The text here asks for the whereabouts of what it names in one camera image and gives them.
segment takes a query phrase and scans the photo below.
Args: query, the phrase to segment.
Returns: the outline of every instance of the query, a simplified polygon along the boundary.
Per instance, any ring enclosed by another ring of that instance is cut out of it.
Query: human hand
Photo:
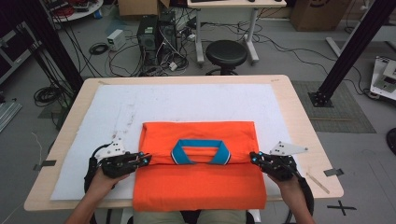
[[[123,175],[121,177],[113,179],[106,176],[103,173],[102,167],[99,167],[86,195],[97,201],[101,201],[111,191],[114,185],[116,185],[117,183],[119,183],[119,181],[125,179],[128,176],[129,175]]]
[[[291,211],[306,208],[305,197],[296,176],[286,181],[279,181],[270,175],[268,177],[279,186],[283,201]]]

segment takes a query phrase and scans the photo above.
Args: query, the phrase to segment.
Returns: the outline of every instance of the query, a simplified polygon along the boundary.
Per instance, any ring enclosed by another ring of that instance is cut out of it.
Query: teal trim
[[[187,156],[183,147],[217,147],[218,152],[208,164],[225,165],[231,158],[231,153],[221,140],[179,139],[172,150],[172,158],[176,164],[195,164]]]

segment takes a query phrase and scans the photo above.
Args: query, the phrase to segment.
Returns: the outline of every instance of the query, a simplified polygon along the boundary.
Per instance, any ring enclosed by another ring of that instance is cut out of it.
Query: white board
[[[99,146],[110,143],[115,132],[124,134],[127,150],[137,152],[144,122],[227,120],[254,121],[260,151],[265,153],[278,141],[291,143],[268,84],[101,86],[67,153],[51,199],[83,197],[89,157]],[[266,175],[264,178],[267,194],[280,195],[277,185]],[[132,199],[133,190],[134,174],[122,180],[107,198]]]

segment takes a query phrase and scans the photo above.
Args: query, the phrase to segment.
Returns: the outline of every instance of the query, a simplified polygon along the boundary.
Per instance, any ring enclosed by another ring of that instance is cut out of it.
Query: gray pants
[[[202,210],[197,224],[246,224],[246,210]],[[136,212],[134,224],[185,224],[180,212]]]

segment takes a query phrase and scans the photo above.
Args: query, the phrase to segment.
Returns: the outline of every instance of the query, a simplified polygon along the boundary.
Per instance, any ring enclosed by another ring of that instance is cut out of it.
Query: folded orange garment
[[[226,165],[208,164],[215,147],[184,147],[195,164],[175,164],[171,152],[180,139],[221,140],[231,153]],[[137,211],[197,209],[263,209],[262,172],[250,163],[258,152],[254,123],[147,122],[139,150],[150,153],[150,165],[136,171],[133,207]]]

